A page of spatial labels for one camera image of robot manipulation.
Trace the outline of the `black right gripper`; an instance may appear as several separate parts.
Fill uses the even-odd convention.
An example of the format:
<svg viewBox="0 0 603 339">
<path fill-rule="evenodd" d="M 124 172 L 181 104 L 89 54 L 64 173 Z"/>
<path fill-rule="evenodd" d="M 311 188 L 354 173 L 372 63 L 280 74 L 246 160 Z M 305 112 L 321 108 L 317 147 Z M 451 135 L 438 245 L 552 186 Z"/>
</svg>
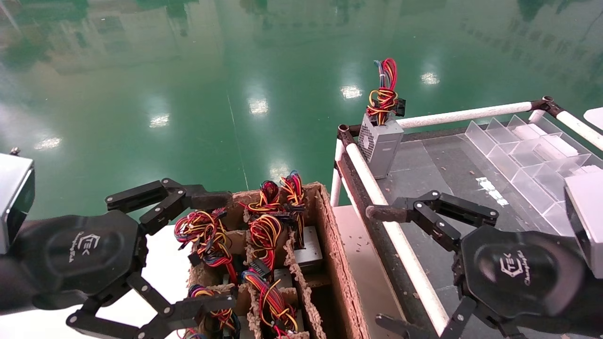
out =
<svg viewBox="0 0 603 339">
<path fill-rule="evenodd" d="M 591 272 L 572 237 L 496 229 L 499 212 L 437 190 L 370 205 L 366 216 L 415 223 L 446 251 L 459 252 L 463 296 L 440 333 L 377 314 L 375 323 L 403 339 L 460 339 L 472 316 L 504 339 L 525 339 L 518 327 L 600 328 L 602 280 Z M 461 238 L 444 217 L 478 229 Z"/>
</svg>

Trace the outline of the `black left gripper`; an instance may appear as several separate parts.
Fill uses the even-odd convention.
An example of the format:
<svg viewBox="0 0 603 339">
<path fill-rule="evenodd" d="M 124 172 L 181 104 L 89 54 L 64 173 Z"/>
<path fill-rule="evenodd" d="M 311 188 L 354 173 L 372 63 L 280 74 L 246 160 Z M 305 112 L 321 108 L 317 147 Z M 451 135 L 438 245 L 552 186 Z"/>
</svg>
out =
<svg viewBox="0 0 603 339">
<path fill-rule="evenodd" d="M 103 215 L 28 221 L 1 256 L 1 313 L 83 303 L 66 325 L 98 339 L 165 339 L 197 327 L 208 314 L 235 307 L 237 289 L 169 303 L 141 274 L 131 273 L 145 266 L 145 235 L 156 234 L 186 210 L 215 210 L 231 201 L 230 191 L 164 178 L 106 197 L 110 212 Z M 126 215 L 149 206 L 139 223 Z M 101 307 L 131 290 L 155 310 L 148 323 L 136 327 L 97 317 Z"/>
</svg>

